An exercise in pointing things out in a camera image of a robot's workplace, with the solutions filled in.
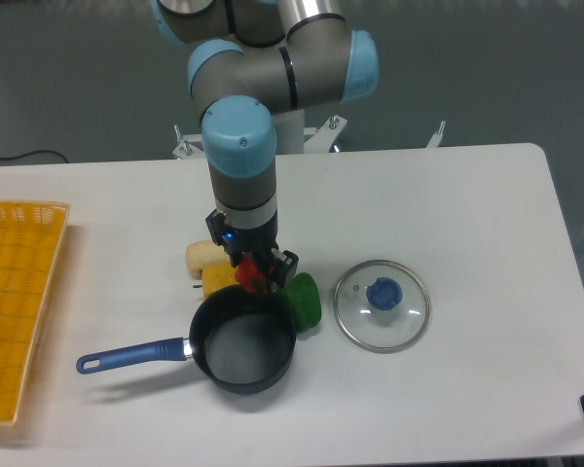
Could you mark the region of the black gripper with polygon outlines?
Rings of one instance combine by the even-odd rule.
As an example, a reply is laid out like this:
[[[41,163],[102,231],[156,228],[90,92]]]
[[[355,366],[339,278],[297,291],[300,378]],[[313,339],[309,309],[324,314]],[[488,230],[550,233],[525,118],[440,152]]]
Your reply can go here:
[[[282,289],[296,275],[299,259],[295,253],[278,248],[277,211],[266,223],[248,229],[233,227],[231,218],[217,209],[206,217],[212,241],[224,248],[234,269],[248,255],[267,278],[268,291],[275,293]]]

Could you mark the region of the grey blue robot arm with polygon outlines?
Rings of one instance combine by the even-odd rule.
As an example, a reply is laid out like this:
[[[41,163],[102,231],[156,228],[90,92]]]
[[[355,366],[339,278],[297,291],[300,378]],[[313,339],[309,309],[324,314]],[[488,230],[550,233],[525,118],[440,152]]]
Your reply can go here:
[[[298,259],[276,242],[274,117],[366,96],[378,85],[372,36],[336,1],[155,1],[161,32],[194,51],[189,94],[200,116],[215,209],[206,224],[240,284],[284,287]]]

